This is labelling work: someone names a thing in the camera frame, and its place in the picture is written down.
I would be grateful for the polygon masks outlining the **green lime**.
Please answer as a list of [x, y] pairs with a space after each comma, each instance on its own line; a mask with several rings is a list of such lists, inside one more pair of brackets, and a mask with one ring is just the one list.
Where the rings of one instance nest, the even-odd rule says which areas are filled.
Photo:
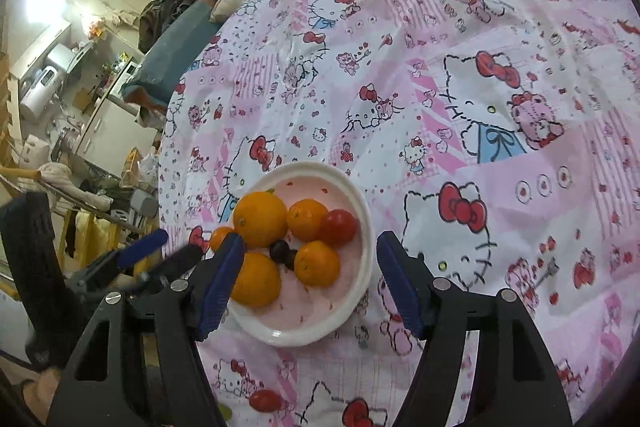
[[225, 421], [230, 421], [232, 418], [232, 410], [230, 410], [224, 403], [218, 403], [218, 410], [221, 413], [222, 418]]

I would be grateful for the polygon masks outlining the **teal pillow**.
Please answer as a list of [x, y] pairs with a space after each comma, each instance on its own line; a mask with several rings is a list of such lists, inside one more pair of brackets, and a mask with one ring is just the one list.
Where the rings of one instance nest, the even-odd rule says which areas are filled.
[[125, 102], [165, 112], [179, 80], [220, 28], [210, 20], [214, 5], [196, 0], [162, 33], [120, 88]]

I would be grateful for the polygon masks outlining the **large orange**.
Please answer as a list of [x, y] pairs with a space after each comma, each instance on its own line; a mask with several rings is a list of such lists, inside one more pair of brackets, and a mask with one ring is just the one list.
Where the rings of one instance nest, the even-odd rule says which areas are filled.
[[272, 192], [243, 196], [232, 213], [233, 228], [248, 249], [267, 248], [288, 231], [288, 208]]

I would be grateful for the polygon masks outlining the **red cherry tomato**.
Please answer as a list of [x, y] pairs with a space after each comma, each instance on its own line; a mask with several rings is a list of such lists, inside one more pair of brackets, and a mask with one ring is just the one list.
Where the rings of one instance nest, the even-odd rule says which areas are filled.
[[322, 218], [318, 237], [323, 243], [340, 248], [350, 243], [357, 231], [358, 222], [349, 211], [334, 209]]
[[250, 407], [260, 413], [274, 413], [282, 407], [280, 395], [270, 389], [254, 391], [248, 398]]

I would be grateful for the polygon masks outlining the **dark grape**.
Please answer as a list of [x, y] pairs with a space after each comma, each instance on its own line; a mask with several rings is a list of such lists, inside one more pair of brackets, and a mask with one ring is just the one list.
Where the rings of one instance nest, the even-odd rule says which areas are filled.
[[285, 268], [290, 271], [294, 270], [296, 255], [296, 249], [291, 248], [283, 239], [279, 239], [269, 246], [269, 257], [271, 260], [278, 265], [284, 265]]

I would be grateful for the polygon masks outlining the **pink strawberry plate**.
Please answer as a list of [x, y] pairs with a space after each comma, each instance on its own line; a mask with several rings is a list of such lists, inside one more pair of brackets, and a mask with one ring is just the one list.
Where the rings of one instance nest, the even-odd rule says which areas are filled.
[[369, 287], [371, 215], [340, 169], [310, 161], [278, 167], [240, 198], [228, 223], [247, 245], [229, 310], [263, 343], [315, 343], [347, 321]]

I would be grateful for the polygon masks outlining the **pink Hello Kitty bedsheet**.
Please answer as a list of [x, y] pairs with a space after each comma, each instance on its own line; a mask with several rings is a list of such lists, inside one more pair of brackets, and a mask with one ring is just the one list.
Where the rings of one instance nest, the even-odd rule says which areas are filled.
[[182, 72], [160, 224], [205, 246], [295, 161], [466, 291], [512, 288], [580, 418], [639, 328], [630, 0], [246, 0]]

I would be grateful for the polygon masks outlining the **medium orange with sticker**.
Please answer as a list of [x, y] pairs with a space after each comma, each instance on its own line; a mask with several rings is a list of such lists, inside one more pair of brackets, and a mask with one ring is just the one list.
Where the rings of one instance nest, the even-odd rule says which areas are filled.
[[247, 251], [231, 291], [239, 305], [259, 309], [269, 306], [281, 291], [281, 277], [276, 262], [260, 251]]

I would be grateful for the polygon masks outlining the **small mandarin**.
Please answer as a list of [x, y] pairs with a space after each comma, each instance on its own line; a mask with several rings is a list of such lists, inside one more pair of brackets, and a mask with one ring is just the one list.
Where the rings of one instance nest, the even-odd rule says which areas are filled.
[[319, 238], [323, 219], [329, 213], [325, 205], [311, 198], [301, 199], [288, 208], [288, 229], [301, 242], [312, 242]]
[[223, 227], [216, 228], [209, 236], [208, 245], [210, 251], [215, 254], [221, 244], [224, 243], [226, 236], [233, 232], [234, 230], [231, 227], [226, 227], [225, 225]]
[[308, 287], [332, 286], [341, 272], [337, 251], [326, 243], [313, 241], [297, 251], [294, 265], [296, 279]]

